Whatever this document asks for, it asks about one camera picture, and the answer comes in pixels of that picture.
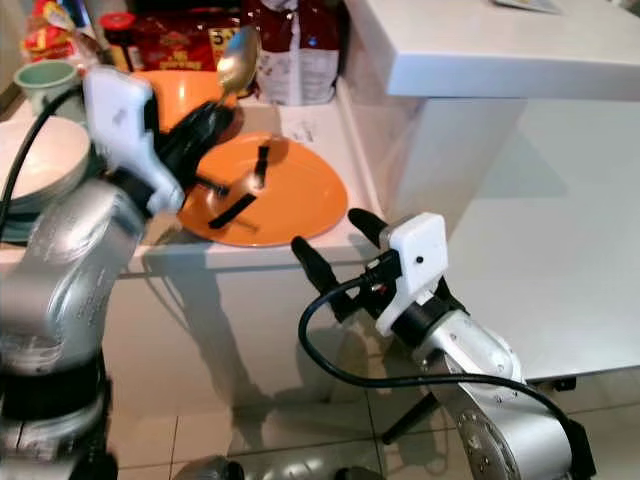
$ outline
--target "white bowl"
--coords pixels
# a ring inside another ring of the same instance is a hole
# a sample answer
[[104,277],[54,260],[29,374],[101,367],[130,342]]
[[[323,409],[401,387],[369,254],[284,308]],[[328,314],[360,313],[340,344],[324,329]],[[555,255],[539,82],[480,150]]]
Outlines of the white bowl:
[[[11,164],[32,123],[33,119],[0,123],[1,185],[4,185]],[[68,191],[75,187],[86,168],[89,147],[89,135],[83,127],[66,118],[49,118],[38,133],[20,170],[11,197],[12,204],[15,202],[19,206],[24,203],[41,203],[45,199],[51,200],[51,195],[58,195],[60,190]]]

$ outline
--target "white tile floor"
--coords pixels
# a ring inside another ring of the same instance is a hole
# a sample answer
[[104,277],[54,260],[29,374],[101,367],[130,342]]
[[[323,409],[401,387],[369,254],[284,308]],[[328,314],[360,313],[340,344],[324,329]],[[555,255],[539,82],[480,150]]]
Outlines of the white tile floor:
[[[640,369],[581,378],[575,391],[554,397],[586,427],[598,478],[640,478]],[[328,480],[337,469],[355,465],[393,480],[470,480],[457,433],[442,412],[393,445],[375,439],[416,398],[416,392],[373,393],[370,401],[363,395],[359,402],[233,416],[116,414],[110,445],[121,480],[170,480],[188,461],[225,454],[243,465],[248,480]]]

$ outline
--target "white shelf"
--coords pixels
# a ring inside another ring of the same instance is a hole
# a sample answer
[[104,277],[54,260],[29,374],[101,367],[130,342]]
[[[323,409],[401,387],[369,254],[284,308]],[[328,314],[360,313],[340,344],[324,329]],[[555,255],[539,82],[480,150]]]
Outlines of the white shelf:
[[640,19],[605,0],[561,15],[491,0],[347,0],[387,92],[640,100]]

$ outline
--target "orange bowl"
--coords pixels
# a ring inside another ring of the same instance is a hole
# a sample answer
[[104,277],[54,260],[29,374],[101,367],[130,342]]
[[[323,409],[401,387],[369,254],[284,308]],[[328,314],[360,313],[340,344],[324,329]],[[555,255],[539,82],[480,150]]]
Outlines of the orange bowl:
[[[136,72],[134,77],[151,83],[158,98],[160,129],[170,130],[194,108],[209,100],[219,100],[222,88],[216,72],[192,70],[154,70]],[[236,105],[236,97],[230,95],[225,101],[228,107]]]

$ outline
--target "white table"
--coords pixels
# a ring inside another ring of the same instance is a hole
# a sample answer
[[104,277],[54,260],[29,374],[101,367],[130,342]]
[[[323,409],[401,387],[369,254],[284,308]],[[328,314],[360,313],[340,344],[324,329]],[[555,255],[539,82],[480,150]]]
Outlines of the white table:
[[347,0],[386,91],[420,97],[640,100],[640,22],[605,0],[562,15],[491,0]]
[[539,102],[450,241],[449,283],[530,378],[640,365],[640,104]]

